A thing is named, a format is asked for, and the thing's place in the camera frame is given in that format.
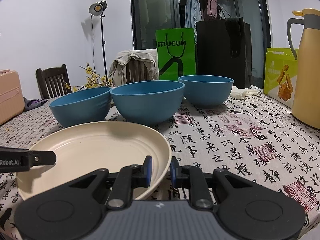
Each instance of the green snack box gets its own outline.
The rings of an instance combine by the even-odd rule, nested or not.
[[[193,28],[157,30],[156,38],[160,80],[196,74]]]
[[[268,48],[263,92],[292,108],[297,72],[298,62],[291,49]]]

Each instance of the table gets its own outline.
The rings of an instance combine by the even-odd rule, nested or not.
[[[49,103],[0,126],[0,146],[30,148],[63,129]],[[106,120],[124,121],[116,107]],[[171,145],[180,165],[204,172],[224,168],[298,201],[306,212],[301,235],[320,222],[320,132],[295,120],[290,109],[259,90],[257,96],[228,100],[215,109],[183,101],[168,121],[153,127]],[[183,199],[188,192],[164,179],[151,199]],[[14,173],[0,174],[0,231],[21,239],[13,215],[22,201]]]

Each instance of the lamp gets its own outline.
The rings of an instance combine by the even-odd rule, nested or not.
[[[89,13],[92,16],[99,16],[100,15],[104,71],[105,71],[106,77],[108,77],[107,66],[106,66],[106,54],[104,51],[104,44],[106,44],[106,42],[104,41],[104,38],[103,38],[103,24],[102,24],[102,19],[103,19],[103,17],[105,17],[105,15],[103,15],[103,12],[106,8],[107,8],[107,1],[100,1],[100,2],[92,4],[89,7]]]

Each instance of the pink suitcase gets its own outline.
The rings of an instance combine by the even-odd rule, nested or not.
[[[24,109],[19,75],[16,71],[0,70],[0,125]]]

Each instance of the plate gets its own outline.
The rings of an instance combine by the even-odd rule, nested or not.
[[[156,130],[130,122],[85,123],[55,132],[30,150],[54,151],[55,165],[35,166],[17,173],[18,190],[26,200],[96,169],[119,172],[124,166],[142,165],[152,156],[149,188],[134,190],[134,199],[146,199],[164,178],[171,162],[171,147]]]

